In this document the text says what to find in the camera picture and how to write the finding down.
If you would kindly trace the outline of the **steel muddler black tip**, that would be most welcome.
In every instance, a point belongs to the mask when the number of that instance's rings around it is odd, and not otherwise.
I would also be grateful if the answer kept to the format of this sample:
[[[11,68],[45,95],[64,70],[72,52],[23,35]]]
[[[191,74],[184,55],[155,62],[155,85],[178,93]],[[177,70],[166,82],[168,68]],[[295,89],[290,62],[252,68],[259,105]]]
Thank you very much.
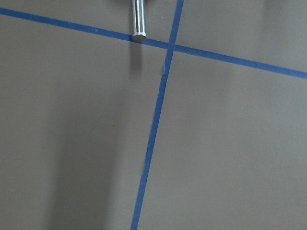
[[[132,39],[142,42],[146,39],[145,7],[144,0],[132,0]]]

